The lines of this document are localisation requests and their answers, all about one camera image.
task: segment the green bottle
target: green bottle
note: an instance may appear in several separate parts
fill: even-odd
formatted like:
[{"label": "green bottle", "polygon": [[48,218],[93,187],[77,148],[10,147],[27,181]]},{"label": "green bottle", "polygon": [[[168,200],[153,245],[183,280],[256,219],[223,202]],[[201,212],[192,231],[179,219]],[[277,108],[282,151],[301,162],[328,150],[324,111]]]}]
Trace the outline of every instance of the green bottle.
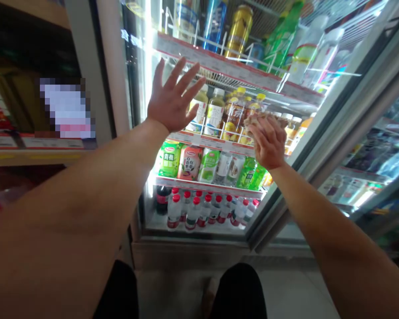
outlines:
[{"label": "green bottle", "polygon": [[251,178],[251,183],[248,189],[251,191],[258,191],[262,187],[265,181],[265,174],[267,170],[260,164],[257,164],[257,168],[254,171],[253,177]]},{"label": "green bottle", "polygon": [[256,169],[257,163],[254,157],[247,157],[244,162],[244,166],[239,174],[238,182],[236,186],[238,188],[247,189],[251,178],[253,177],[254,171]]},{"label": "green bottle", "polygon": [[[268,55],[270,55],[270,50],[272,49],[272,45],[275,41],[275,38],[279,32],[279,29],[282,25],[282,23],[285,21],[285,18],[288,16],[288,10],[284,11],[283,13],[281,13],[281,15],[279,16],[278,22],[276,23],[276,27],[274,29],[274,31],[269,35],[269,37],[266,39],[266,41],[264,41],[264,39],[262,39],[263,46],[265,47],[265,58],[264,58],[264,62],[266,63],[272,63],[272,58],[270,59],[270,61],[268,62],[266,60],[266,57]],[[263,71],[267,71],[268,66],[264,66],[262,64],[259,64],[259,69],[263,70]]]},{"label": "green bottle", "polygon": [[[300,19],[301,9],[304,4],[305,0],[296,0],[294,2],[291,11],[278,30],[272,49],[269,51],[269,54],[265,55],[265,59],[263,60],[265,63],[272,63],[273,54],[276,54],[273,66],[282,69],[285,65],[288,49],[296,34],[298,20]],[[271,69],[270,73],[277,75],[278,71]]]}]

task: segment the white bottle cap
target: white bottle cap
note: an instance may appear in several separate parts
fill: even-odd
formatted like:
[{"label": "white bottle cap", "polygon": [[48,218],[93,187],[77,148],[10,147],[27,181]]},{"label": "white bottle cap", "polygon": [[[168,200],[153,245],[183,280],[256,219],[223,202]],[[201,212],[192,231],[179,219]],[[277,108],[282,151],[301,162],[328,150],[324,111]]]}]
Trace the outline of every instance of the white bottle cap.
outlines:
[{"label": "white bottle cap", "polygon": [[286,118],[287,120],[291,120],[293,118],[293,115],[288,113],[283,113],[281,117]]},{"label": "white bottle cap", "polygon": [[343,37],[343,35],[344,35],[344,29],[337,28],[328,32],[328,34],[325,36],[325,41],[339,42]]},{"label": "white bottle cap", "polygon": [[225,91],[222,89],[215,88],[213,93],[216,95],[225,96]]},{"label": "white bottle cap", "polygon": [[328,23],[328,16],[321,15],[317,16],[315,19],[313,19],[312,23],[310,24],[310,28],[313,29],[325,29]]}]

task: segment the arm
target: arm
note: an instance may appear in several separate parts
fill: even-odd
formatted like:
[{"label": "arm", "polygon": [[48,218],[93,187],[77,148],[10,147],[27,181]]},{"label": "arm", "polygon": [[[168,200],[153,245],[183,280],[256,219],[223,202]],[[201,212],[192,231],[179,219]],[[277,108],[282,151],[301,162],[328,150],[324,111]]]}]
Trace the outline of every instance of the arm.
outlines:
[{"label": "arm", "polygon": [[199,69],[176,84],[184,64],[163,87],[160,62],[145,122],[0,213],[1,318],[92,317],[160,146],[198,109],[204,79],[181,97]]},{"label": "arm", "polygon": [[342,318],[399,318],[399,269],[362,230],[284,161],[286,133],[274,119],[250,126],[269,170],[315,255]]}]

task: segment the leg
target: leg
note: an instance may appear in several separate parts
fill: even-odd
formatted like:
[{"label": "leg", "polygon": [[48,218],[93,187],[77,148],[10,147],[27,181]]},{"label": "leg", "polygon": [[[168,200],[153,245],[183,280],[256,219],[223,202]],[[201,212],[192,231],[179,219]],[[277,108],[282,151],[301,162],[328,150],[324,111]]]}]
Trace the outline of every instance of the leg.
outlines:
[{"label": "leg", "polygon": [[93,318],[139,318],[136,276],[129,265],[115,261]]},{"label": "leg", "polygon": [[267,318],[262,284],[253,267],[238,263],[223,274],[210,314],[215,318]]}]

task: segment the tile floor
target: tile floor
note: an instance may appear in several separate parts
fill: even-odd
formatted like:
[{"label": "tile floor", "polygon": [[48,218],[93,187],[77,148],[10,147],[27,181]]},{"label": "tile floor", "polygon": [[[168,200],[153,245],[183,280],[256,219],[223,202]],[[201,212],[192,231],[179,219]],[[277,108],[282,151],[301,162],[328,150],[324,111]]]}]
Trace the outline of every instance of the tile floor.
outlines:
[{"label": "tile floor", "polygon": [[[137,271],[141,319],[200,316],[203,287],[207,278],[223,272]],[[322,276],[317,271],[264,270],[258,272],[269,319],[339,318]]]}]

